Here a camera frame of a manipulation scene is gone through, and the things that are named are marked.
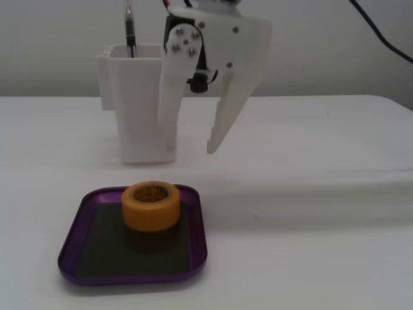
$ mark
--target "tape roll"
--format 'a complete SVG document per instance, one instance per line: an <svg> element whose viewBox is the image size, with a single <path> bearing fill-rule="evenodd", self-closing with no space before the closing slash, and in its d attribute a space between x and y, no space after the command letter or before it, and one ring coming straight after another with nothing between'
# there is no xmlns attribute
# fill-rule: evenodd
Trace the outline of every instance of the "tape roll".
<svg viewBox="0 0 413 310"><path fill-rule="evenodd" d="M125 225L135 231L167 229L181 215L179 189L160 181L132 185L122 194L122 213Z"/></svg>

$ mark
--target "white container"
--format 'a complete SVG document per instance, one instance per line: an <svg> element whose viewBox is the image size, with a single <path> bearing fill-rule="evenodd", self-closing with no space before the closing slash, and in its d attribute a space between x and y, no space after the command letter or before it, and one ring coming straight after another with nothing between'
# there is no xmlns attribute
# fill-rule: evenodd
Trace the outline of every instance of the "white container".
<svg viewBox="0 0 413 310"><path fill-rule="evenodd" d="M174 161L166 131L158 125L161 45L136 46L127 58L125 45L106 46L97 57L99 89L104 110L115 110L124 163Z"/></svg>

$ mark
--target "black cable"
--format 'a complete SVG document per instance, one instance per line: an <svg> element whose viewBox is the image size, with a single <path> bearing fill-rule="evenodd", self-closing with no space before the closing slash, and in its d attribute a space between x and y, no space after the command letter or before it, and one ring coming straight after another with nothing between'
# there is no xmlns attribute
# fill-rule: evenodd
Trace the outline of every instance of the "black cable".
<svg viewBox="0 0 413 310"><path fill-rule="evenodd" d="M354 7L356 8L357 11L359 11L359 13L361 14L361 16L363 16L364 20L368 23L368 25L371 27L371 29L374 31L374 33L377 35L377 37L380 39L380 41L386 46L388 47L392 52L396 53L397 55L399 55L400 57L402 57L403 59L406 59L409 63L411 63L413 65L413 58L411 58L410 56L406 55L405 53L403 53L402 51L398 50L396 47L394 47L393 45L391 45L386 39L385 37L383 37L383 34L381 34L380 30L377 28L377 26L373 23L373 21L371 20L371 18L369 18L369 16L367 15L367 13L363 10L363 8L358 4L358 2L356 0L349 0L350 3L352 5L354 5Z"/></svg>
<svg viewBox="0 0 413 310"><path fill-rule="evenodd" d="M189 8L192 8L191 2L189 2L189 0L183 0L183 2L185 2L185 5Z"/></svg>

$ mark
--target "white tabletop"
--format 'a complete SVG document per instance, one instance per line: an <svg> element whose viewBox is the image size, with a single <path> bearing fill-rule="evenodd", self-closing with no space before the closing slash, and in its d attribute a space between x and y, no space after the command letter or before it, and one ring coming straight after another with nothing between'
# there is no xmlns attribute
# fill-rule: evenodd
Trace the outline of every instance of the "white tabletop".
<svg viewBox="0 0 413 310"><path fill-rule="evenodd" d="M120 162L99 98L0 98L5 309L411 309L413 113L373 96L251 98L206 154L214 98L184 99L178 159ZM201 195L208 259L178 284L59 274L81 198L146 180Z"/></svg>

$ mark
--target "purple tray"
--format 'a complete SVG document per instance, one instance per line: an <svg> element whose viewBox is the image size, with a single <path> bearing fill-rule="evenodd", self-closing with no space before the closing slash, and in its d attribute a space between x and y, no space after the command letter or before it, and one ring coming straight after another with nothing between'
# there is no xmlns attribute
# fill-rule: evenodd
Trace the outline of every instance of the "purple tray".
<svg viewBox="0 0 413 310"><path fill-rule="evenodd" d="M113 276L99 278L78 278L76 265L88 239L89 230L99 206L108 203L121 203L122 193L127 187L107 187L87 194L77 211L73 224L63 244L57 264L62 275L81 285L132 284L145 282L169 282L186 280L198 273L207 258L207 242L202 219L201 200L198 192L185 185L176 185L181 194L181 202L186 204L188 217L188 250L190 270L180 274L156 274L144 276Z"/></svg>

